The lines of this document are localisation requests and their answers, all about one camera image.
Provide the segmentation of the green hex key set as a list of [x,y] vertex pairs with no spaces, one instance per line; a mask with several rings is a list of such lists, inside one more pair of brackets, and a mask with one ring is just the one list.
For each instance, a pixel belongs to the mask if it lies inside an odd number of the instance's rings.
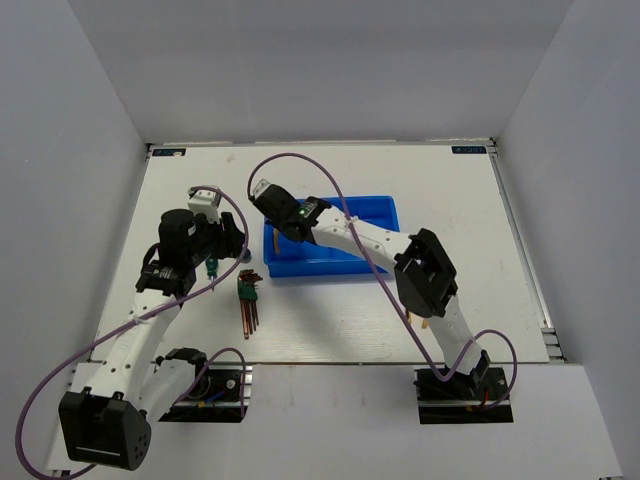
[[236,285],[245,340],[248,340],[259,326],[256,286],[262,280],[263,278],[253,269],[243,269],[237,276]]

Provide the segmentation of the yellow black needle-nose pliers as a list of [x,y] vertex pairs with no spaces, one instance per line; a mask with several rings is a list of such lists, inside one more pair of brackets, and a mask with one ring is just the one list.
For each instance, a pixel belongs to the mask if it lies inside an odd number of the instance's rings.
[[273,249],[274,249],[274,254],[276,256],[280,256],[280,232],[277,229],[273,229],[273,238],[272,238],[272,244],[273,244]]

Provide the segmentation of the yellow black cutting pliers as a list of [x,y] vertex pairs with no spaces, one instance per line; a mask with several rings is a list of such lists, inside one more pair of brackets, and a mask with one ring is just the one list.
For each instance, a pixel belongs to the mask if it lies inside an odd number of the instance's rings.
[[420,317],[409,310],[406,311],[406,317],[410,325],[416,324],[421,329],[427,329],[429,326],[429,322],[426,318]]

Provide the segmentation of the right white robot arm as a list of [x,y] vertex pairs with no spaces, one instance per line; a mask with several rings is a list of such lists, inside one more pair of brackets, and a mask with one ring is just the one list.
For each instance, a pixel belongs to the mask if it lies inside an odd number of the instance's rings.
[[416,234],[387,230],[349,217],[328,201],[296,200],[265,180],[249,194],[252,204],[285,238],[334,248],[394,275],[402,312],[428,321],[451,375],[453,390],[472,399],[488,385],[489,356],[477,343],[457,297],[456,270],[430,230]]

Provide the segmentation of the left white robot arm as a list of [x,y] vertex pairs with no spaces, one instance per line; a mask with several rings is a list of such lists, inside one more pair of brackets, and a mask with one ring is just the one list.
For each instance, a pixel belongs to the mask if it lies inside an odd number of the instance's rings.
[[156,350],[208,259],[242,261],[246,229],[230,212],[162,214],[159,241],[143,259],[130,310],[131,327],[116,334],[100,367],[79,392],[67,392],[59,419],[70,460],[133,471],[145,459],[151,426],[181,394],[199,399],[211,374],[195,362],[171,355],[147,374]]

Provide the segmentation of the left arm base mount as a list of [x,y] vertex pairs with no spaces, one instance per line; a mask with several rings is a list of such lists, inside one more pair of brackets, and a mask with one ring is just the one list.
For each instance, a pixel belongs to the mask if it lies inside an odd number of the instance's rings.
[[238,424],[248,412],[251,394],[252,372],[245,376],[244,392],[241,392],[242,369],[223,366],[209,368],[199,385],[181,402],[163,415],[160,422],[194,424]]

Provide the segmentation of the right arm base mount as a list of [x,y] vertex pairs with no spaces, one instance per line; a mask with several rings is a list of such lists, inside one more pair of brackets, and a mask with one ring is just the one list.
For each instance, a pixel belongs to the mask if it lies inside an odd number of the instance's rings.
[[414,385],[421,425],[508,424],[514,421],[507,379],[501,368],[491,367],[475,390],[452,379],[438,380],[429,368],[415,370]]

